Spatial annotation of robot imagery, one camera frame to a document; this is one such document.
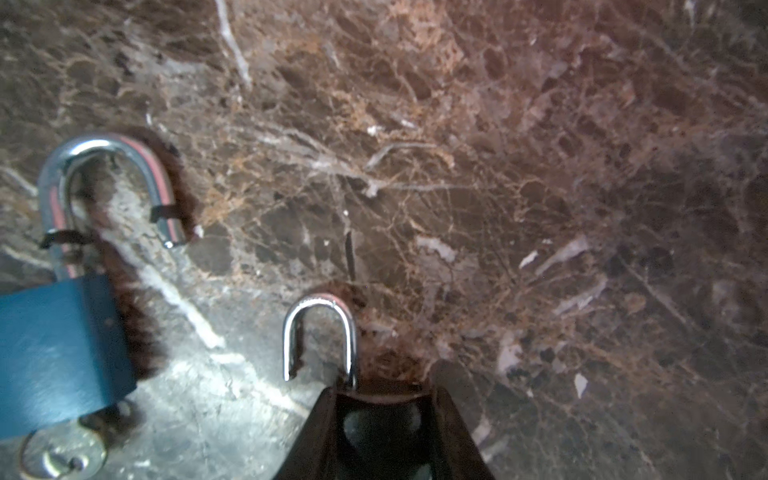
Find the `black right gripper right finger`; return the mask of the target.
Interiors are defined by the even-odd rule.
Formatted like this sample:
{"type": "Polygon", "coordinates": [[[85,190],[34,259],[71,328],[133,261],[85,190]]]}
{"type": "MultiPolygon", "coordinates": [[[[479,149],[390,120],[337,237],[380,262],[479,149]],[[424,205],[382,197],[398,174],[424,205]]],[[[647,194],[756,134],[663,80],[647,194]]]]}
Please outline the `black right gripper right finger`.
{"type": "Polygon", "coordinates": [[[494,480],[449,392],[433,387],[430,406],[432,478],[494,480]]]}

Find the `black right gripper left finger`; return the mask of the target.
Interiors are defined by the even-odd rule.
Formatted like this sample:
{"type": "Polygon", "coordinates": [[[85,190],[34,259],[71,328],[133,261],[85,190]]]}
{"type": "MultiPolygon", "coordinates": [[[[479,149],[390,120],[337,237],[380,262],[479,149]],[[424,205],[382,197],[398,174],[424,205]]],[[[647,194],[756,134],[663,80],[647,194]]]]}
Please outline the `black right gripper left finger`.
{"type": "Polygon", "coordinates": [[[274,480],[337,477],[337,389],[325,388],[274,480]]]}

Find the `dark brown padlock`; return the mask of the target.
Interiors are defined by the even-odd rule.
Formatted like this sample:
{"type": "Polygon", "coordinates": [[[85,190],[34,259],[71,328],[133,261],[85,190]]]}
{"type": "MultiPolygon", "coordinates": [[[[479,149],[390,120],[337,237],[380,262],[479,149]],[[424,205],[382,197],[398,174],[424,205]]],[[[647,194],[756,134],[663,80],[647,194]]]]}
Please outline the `dark brown padlock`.
{"type": "Polygon", "coordinates": [[[338,362],[337,372],[348,390],[360,381],[359,334],[352,309],[332,293],[312,293],[287,311],[282,326],[282,377],[296,377],[307,347],[338,362]]]}

